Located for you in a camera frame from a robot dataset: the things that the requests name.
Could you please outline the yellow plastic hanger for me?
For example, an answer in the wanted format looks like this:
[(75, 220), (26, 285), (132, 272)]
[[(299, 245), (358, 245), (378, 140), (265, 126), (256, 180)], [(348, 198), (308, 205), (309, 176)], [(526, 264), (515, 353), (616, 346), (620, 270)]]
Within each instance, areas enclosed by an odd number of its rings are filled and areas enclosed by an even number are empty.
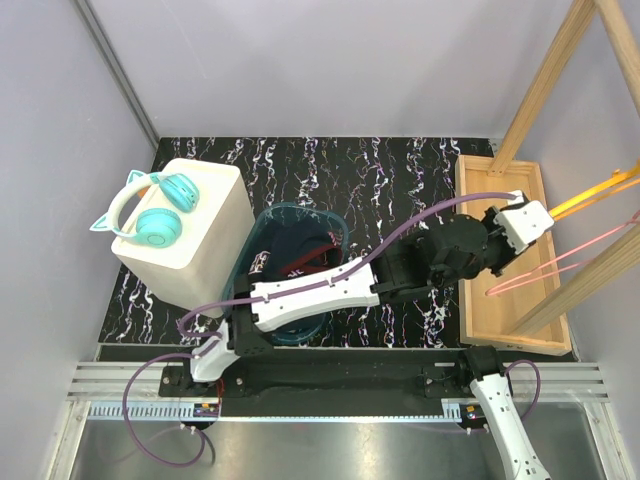
[(566, 200), (550, 210), (555, 221), (566, 218), (610, 196), (621, 193), (639, 184), (639, 162), (629, 170), (615, 170), (611, 177)]

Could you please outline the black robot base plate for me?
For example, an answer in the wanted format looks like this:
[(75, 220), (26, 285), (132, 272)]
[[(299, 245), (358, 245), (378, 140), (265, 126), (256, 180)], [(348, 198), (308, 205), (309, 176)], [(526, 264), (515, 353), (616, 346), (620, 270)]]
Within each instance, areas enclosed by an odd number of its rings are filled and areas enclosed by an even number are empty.
[(280, 348), (210, 381), (197, 380), (182, 359), (160, 361), (135, 379), (129, 397), (219, 398), (227, 418), (412, 417), (470, 398), (470, 378), (457, 350)]

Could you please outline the navy maroon tank top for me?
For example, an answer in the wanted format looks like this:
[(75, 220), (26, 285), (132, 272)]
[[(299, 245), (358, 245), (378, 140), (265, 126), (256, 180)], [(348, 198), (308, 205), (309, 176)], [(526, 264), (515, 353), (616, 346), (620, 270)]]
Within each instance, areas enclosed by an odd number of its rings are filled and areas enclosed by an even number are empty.
[(277, 281), (338, 267), (343, 251), (334, 233), (310, 217), (291, 225), (269, 221), (249, 250), (247, 275)]

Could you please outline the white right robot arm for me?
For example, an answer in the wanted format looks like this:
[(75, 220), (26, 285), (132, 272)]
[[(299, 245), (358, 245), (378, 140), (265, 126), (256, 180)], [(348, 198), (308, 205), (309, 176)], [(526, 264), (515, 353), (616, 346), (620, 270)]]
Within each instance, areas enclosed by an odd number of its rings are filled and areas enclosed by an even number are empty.
[(541, 374), (534, 362), (523, 359), (506, 366), (497, 350), (475, 346), (460, 352), (454, 384), (466, 396), (474, 396), (498, 449), (507, 479), (549, 479), (551, 475), (535, 452), (523, 425), (510, 387), (509, 373), (520, 364), (532, 367), (536, 387), (531, 405), (541, 393)]

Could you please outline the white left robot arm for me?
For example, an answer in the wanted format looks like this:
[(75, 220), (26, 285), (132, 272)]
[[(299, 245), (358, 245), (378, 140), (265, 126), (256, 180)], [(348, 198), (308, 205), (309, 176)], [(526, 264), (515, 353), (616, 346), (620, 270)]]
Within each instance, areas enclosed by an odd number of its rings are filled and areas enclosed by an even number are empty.
[(324, 272), (237, 290), (223, 303), (233, 310), (230, 319), (193, 351), (181, 384), (193, 395), (208, 394), (237, 360), (270, 352), (270, 334), (307, 317), (412, 302), (485, 270), (502, 274), (553, 223), (548, 215), (535, 217), (536, 202), (513, 194), (505, 198), (505, 207), (489, 208), (482, 219), (456, 214), (433, 229), (405, 233), (418, 221), (469, 198), (441, 202), (410, 218), (365, 257)]

